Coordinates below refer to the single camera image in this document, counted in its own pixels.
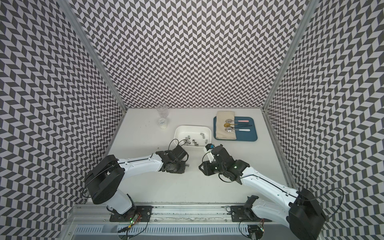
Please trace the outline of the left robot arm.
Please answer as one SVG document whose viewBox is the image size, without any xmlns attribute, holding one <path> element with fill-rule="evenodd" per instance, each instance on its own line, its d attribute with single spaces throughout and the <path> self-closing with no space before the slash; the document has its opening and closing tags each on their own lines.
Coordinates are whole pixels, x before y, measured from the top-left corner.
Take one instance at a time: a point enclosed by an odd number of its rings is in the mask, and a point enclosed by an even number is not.
<svg viewBox="0 0 384 240">
<path fill-rule="evenodd" d="M 85 189 L 93 204 L 105 204 L 114 213 L 125 215 L 135 206 L 129 194 L 119 190 L 125 179 L 150 172 L 183 174 L 188 159 L 188 153 L 179 145 L 173 150 L 158 151 L 135 159 L 117 159 L 109 155 L 87 173 Z"/>
</svg>

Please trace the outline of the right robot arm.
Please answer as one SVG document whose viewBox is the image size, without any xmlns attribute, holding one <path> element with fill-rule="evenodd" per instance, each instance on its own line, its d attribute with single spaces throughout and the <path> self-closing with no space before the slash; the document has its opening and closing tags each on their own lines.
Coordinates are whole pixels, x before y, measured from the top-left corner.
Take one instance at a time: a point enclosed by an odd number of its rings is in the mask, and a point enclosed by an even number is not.
<svg viewBox="0 0 384 240">
<path fill-rule="evenodd" d="M 284 225 L 300 240 L 318 239 L 327 217 L 311 191 L 299 191 L 273 181 L 250 164 L 234 160 L 222 145 L 207 144 L 205 152 L 209 159 L 199 166 L 204 175 L 218 174 L 268 198 L 266 202 L 252 197 L 246 204 L 249 216 Z"/>
</svg>

